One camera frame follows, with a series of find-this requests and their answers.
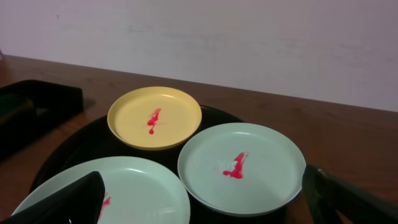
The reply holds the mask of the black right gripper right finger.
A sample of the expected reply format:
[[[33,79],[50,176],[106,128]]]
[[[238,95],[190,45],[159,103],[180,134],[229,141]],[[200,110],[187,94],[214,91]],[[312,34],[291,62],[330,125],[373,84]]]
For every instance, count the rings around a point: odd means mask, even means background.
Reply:
[[[313,222],[341,223],[342,213],[353,223],[397,224],[397,206],[357,188],[323,169],[306,165],[302,191]]]

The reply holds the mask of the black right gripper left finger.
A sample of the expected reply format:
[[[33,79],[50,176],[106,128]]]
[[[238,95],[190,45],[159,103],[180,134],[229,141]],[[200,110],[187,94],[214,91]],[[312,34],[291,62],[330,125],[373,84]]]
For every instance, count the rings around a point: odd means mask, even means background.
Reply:
[[[97,224],[104,195],[102,176],[93,171],[1,224]]]

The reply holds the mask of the yellow plastic plate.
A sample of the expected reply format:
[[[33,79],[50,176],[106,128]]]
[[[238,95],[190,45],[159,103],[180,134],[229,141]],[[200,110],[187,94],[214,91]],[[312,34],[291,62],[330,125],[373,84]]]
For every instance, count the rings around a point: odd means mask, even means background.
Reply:
[[[110,131],[124,144],[145,151],[178,146],[199,128],[198,102],[184,91],[149,86],[130,91],[110,107]]]

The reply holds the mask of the green yellow sponge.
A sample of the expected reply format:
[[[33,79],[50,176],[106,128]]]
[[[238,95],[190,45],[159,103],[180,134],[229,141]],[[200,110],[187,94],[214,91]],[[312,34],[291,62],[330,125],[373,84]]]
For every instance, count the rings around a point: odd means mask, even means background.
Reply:
[[[1,125],[34,116],[35,106],[29,97],[15,93],[1,95]]]

